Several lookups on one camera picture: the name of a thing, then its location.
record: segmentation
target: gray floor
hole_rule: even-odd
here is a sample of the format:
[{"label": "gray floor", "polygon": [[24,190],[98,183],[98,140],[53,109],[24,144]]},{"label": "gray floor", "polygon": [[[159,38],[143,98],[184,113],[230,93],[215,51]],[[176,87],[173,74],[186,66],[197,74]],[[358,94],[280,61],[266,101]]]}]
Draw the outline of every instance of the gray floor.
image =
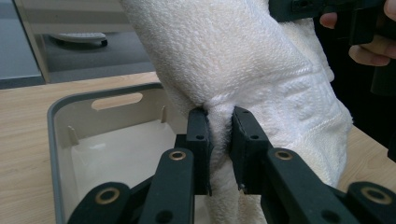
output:
[{"label": "gray floor", "polygon": [[45,35],[50,83],[154,71],[135,32],[106,34],[100,42],[59,45]]}]

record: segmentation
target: wooden tabletop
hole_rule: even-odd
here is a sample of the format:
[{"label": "wooden tabletop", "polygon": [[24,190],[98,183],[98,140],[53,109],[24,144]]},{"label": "wooden tabletop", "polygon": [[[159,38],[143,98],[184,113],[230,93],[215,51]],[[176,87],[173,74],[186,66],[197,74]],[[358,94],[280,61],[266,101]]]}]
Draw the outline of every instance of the wooden tabletop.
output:
[{"label": "wooden tabletop", "polygon": [[[47,111],[74,93],[156,82],[154,73],[106,77],[0,91],[0,223],[54,223]],[[396,163],[357,128],[348,142],[339,189],[367,180],[396,192]]]}]

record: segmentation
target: towel fold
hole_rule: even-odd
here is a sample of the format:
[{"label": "towel fold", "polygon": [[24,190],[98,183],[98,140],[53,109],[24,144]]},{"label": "towel fold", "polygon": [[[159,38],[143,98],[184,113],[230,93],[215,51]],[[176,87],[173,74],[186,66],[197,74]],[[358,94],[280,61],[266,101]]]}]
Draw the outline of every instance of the towel fold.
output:
[{"label": "towel fold", "polygon": [[352,119],[332,91],[312,20],[278,23],[267,0],[120,2],[181,113],[208,112],[214,223],[264,222],[258,198],[237,191],[227,155],[236,105],[254,114],[275,147],[296,151],[322,181],[337,184]]}]

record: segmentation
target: terry cloth towel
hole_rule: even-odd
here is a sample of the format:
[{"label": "terry cloth towel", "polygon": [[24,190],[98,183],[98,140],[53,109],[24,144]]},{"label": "terry cloth towel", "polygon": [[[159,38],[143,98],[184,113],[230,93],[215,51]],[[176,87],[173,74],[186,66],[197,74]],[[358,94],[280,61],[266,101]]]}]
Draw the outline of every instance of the terry cloth towel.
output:
[{"label": "terry cloth towel", "polygon": [[264,222],[260,199],[237,191],[227,155],[236,105],[254,114],[274,147],[296,151],[336,186],[352,118],[332,91],[312,20],[278,23],[267,0],[120,2],[179,110],[208,112],[213,223]]}]

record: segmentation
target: finger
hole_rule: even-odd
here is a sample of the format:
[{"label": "finger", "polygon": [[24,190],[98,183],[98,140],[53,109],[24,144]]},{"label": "finger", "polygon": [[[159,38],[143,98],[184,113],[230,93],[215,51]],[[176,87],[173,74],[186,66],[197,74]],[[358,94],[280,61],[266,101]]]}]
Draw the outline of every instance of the finger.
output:
[{"label": "finger", "polygon": [[384,5],[384,12],[389,18],[396,21],[396,0],[387,0]]},{"label": "finger", "polygon": [[349,49],[349,56],[356,63],[371,66],[385,66],[390,62],[389,57],[372,53],[370,50],[364,49],[359,45],[352,46]]},{"label": "finger", "polygon": [[334,29],[334,26],[337,23],[337,13],[325,13],[320,17],[319,22],[324,27]]},{"label": "finger", "polygon": [[396,59],[396,41],[382,35],[375,35],[371,43],[362,44],[361,47],[370,50],[374,54]]}]

